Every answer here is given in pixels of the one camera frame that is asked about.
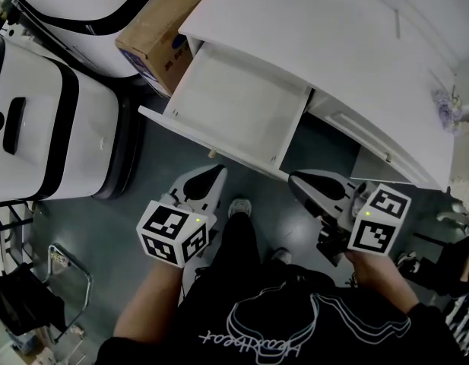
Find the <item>person's left forearm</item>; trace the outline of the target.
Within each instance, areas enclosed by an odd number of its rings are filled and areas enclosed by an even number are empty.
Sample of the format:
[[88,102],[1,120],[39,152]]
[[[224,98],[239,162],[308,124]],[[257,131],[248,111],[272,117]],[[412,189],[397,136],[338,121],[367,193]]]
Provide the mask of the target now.
[[183,270],[155,262],[117,320],[113,336],[158,344],[164,340],[179,303]]

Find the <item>person's black printed t-shirt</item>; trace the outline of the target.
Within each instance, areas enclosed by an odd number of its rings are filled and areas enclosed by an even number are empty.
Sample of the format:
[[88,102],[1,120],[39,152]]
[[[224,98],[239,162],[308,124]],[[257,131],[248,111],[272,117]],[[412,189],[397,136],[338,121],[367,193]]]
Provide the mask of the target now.
[[110,338],[97,365],[464,365],[440,311],[401,312],[382,295],[275,262],[247,275],[209,271],[161,343]]

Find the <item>brown cardboard box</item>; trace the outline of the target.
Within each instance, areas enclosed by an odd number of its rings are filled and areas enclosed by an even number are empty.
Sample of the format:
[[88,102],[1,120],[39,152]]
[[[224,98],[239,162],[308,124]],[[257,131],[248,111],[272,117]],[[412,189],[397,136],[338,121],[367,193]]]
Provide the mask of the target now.
[[150,0],[119,34],[117,49],[159,94],[171,97],[193,60],[179,32],[201,0]]

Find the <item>black metal rack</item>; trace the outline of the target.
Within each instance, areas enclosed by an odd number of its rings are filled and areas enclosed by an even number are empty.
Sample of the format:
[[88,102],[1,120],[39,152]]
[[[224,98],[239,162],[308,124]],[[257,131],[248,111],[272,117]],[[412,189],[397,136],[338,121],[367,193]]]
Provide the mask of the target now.
[[0,202],[0,276],[33,261],[33,212],[27,202]]

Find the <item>white drawer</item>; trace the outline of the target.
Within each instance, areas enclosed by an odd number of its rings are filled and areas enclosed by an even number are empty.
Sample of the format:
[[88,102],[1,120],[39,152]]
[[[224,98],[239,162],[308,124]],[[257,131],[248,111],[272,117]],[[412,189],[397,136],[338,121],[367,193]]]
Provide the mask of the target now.
[[311,90],[267,62],[204,43],[165,110],[138,111],[210,151],[287,181],[280,167]]

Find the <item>black cloth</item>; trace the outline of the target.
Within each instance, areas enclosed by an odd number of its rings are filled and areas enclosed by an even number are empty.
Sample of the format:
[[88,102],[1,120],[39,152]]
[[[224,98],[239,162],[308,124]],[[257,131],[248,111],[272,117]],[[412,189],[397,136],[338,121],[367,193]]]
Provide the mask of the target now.
[[21,264],[0,276],[0,320],[19,336],[43,326],[53,325],[65,332],[65,303],[31,271]]

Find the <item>white desk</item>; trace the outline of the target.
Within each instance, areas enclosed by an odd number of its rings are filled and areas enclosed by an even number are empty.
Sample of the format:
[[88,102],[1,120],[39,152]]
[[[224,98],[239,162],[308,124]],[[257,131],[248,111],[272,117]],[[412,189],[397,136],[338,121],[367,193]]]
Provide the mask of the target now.
[[361,115],[437,180],[454,139],[433,90],[451,90],[469,61],[469,0],[202,0],[180,27],[267,62]]

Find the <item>purple flower bunch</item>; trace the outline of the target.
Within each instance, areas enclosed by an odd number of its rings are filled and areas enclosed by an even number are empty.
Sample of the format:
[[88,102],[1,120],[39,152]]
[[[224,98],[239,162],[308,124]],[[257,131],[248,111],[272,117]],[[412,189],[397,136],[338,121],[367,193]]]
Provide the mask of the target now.
[[448,132],[456,131],[463,114],[460,99],[453,97],[448,91],[442,89],[433,90],[432,99],[444,130]]

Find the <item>person's black trousers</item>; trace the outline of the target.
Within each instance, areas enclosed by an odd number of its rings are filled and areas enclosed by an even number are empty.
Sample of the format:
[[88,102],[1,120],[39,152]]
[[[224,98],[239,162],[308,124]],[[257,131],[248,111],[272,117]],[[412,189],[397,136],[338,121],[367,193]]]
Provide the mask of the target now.
[[261,267],[255,229],[245,212],[230,216],[211,268],[221,278],[241,278]]

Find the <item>person's shoe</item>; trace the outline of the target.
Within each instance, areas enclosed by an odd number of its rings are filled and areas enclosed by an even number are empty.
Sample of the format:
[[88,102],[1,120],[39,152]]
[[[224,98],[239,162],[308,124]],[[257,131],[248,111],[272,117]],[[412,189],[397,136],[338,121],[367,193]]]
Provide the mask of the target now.
[[281,262],[285,265],[291,265],[292,264],[292,253],[284,248],[280,247],[276,250],[274,250],[272,256],[271,256],[271,261],[273,262]]
[[230,203],[228,209],[228,218],[231,218],[235,214],[245,214],[251,217],[252,214],[252,203],[247,198],[235,198]]
[[397,268],[402,274],[415,274],[420,268],[415,251],[403,252],[398,256]]

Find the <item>person's right forearm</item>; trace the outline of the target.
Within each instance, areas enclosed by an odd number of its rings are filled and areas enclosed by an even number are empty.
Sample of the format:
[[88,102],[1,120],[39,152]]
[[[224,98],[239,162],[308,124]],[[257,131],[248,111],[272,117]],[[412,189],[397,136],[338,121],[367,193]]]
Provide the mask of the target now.
[[347,251],[359,286],[382,295],[401,312],[408,314],[420,301],[387,255]]

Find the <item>person's right shoe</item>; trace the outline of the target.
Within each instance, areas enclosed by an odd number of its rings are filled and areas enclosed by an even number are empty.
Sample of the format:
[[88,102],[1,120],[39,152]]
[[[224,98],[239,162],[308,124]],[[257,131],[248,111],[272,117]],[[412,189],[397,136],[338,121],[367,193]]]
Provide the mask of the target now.
[[271,261],[273,262],[281,262],[285,265],[291,265],[292,264],[292,253],[284,248],[280,247],[276,250],[274,250],[272,256],[271,256]]

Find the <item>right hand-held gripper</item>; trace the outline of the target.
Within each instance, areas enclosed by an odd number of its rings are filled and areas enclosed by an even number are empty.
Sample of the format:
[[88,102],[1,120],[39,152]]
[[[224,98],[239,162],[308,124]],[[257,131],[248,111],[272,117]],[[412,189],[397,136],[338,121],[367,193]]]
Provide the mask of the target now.
[[356,184],[326,170],[293,171],[288,185],[321,221],[317,249],[333,266],[346,251],[389,254],[411,203],[410,197],[385,184]]

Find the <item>chrome metal chair frame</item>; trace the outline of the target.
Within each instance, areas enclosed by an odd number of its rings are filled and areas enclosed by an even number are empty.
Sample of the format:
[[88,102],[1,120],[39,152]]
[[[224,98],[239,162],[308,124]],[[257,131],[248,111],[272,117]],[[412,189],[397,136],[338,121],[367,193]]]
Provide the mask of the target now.
[[52,333],[52,328],[47,329],[47,335],[49,340],[53,345],[57,345],[61,339],[76,326],[77,321],[82,317],[85,310],[88,308],[91,299],[91,292],[93,287],[93,278],[87,268],[66,248],[61,246],[59,243],[53,243],[48,246],[47,249],[47,269],[46,276],[43,279],[43,283],[46,287],[54,294],[51,283],[54,277],[58,277],[64,271],[72,270],[80,272],[85,279],[87,285],[84,288],[84,295],[82,296],[81,308],[78,310],[78,313],[73,316],[70,320],[66,318],[66,311],[64,309],[60,311],[59,316],[63,317],[63,325],[57,327],[52,323],[52,326],[55,330],[59,332],[57,336],[54,336]]

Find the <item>person's left shoe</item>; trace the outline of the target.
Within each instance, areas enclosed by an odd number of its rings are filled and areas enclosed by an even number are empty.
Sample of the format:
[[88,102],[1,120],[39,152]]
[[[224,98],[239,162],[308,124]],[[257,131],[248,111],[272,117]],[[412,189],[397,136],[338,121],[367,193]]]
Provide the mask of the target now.
[[245,214],[251,217],[252,214],[252,203],[247,198],[235,198],[230,203],[228,209],[228,218],[231,218],[235,214]]

